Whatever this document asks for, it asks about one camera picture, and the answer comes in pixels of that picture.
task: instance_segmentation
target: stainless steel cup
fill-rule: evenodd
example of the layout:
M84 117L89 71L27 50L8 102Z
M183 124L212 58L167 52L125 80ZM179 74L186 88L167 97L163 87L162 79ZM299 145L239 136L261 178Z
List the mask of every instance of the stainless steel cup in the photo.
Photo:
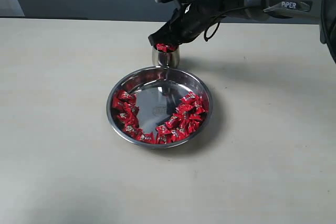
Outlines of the stainless steel cup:
M154 66L177 68L180 63L180 48L173 52L160 52L153 47L152 62Z

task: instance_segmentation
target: table surface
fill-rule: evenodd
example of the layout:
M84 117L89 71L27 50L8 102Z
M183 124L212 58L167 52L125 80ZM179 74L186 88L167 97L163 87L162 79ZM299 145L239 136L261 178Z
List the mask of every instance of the table surface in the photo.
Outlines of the table surface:
M336 66L314 25L222 24L181 46L213 117L147 150L106 116L162 23L0 19L0 223L334 223Z

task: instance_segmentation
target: black cable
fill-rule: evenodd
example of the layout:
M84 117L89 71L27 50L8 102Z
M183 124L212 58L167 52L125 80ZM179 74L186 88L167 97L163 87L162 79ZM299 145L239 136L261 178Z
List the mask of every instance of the black cable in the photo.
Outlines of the black cable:
M244 6L244 7L239 7L239 8L233 8L233 9L230 9L230 10L226 10L226 11L222 12L221 14L215 16L215 17L214 17L214 21L215 21L216 19L220 18L220 17L221 17L221 18L225 18L226 16L223 16L224 14L227 14L227 13L230 13L230 12L234 12L234 11L236 11L236 10L245 10L245 9L254 8L254 7L258 7L258 6ZM212 23L211 25L209 25L209 26L205 29L204 34L203 34L203 38L204 38L205 42L208 42L208 41L209 41L209 40L216 34L216 32L217 32L217 30L218 30L220 24L221 24L221 21L219 21L219 22L217 23L216 29L214 30L214 32L211 34L210 37L207 37L206 34L207 34L209 28L212 27L214 24Z
M334 60L334 62L336 63L336 55L335 55L335 52L332 48L329 33L328 33L328 28L327 28L327 5L326 5L326 3L327 3L327 0L322 0L322 3L321 3L321 26L322 26L322 31L323 31L328 49L330 51L331 57Z

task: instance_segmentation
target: metal bowl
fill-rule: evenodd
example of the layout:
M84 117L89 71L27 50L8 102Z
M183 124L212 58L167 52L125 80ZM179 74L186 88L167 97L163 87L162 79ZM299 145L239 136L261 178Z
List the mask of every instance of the metal bowl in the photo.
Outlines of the metal bowl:
M153 132L156 135L155 128L170 118L181 103L180 99L190 91L203 98L203 105L208 113L199 129L181 141L170 144L140 142L122 132L122 125L117 119L118 112L111 107L113 95L121 89L136 94L136 105L140 107L138 114L140 128L146 133ZM169 148L194 138L207 125L212 106L210 91L198 77L178 69L148 67L127 75L114 86L107 100L107 117L113 129L127 141L148 148Z

